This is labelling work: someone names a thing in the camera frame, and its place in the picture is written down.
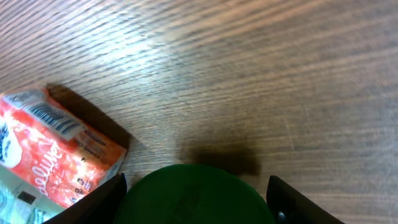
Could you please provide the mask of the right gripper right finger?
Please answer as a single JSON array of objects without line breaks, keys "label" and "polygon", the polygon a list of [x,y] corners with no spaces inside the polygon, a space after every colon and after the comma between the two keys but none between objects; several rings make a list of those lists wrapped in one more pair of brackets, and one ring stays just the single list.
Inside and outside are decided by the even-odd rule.
[{"label": "right gripper right finger", "polygon": [[276,223],[343,224],[276,175],[269,178],[266,202]]}]

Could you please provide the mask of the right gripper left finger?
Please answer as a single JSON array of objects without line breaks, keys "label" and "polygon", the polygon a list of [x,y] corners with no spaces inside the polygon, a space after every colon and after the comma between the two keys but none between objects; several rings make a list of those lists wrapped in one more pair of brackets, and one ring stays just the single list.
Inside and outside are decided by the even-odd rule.
[{"label": "right gripper left finger", "polygon": [[126,178],[117,174],[44,224],[112,223],[126,192]]}]

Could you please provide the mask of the teal snack packet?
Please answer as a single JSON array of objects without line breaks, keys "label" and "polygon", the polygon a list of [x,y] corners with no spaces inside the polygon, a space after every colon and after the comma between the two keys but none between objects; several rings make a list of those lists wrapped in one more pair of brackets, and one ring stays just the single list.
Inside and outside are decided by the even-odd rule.
[{"label": "teal snack packet", "polygon": [[63,211],[35,187],[1,167],[2,224],[42,224]]}]

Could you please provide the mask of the green lid jar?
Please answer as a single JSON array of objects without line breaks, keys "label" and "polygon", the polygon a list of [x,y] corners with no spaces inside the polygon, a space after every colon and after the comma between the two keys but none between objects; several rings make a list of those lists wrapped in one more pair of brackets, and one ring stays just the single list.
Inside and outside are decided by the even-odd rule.
[{"label": "green lid jar", "polygon": [[275,220],[265,200],[236,176],[211,166],[177,164],[134,184],[114,222],[269,224]]}]

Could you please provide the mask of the red white tissue pack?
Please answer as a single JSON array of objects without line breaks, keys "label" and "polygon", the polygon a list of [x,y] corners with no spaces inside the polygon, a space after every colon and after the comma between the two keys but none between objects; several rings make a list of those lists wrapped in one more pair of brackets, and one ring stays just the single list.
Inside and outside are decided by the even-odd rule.
[{"label": "red white tissue pack", "polygon": [[1,94],[1,165],[61,207],[115,176],[126,152],[47,90]]}]

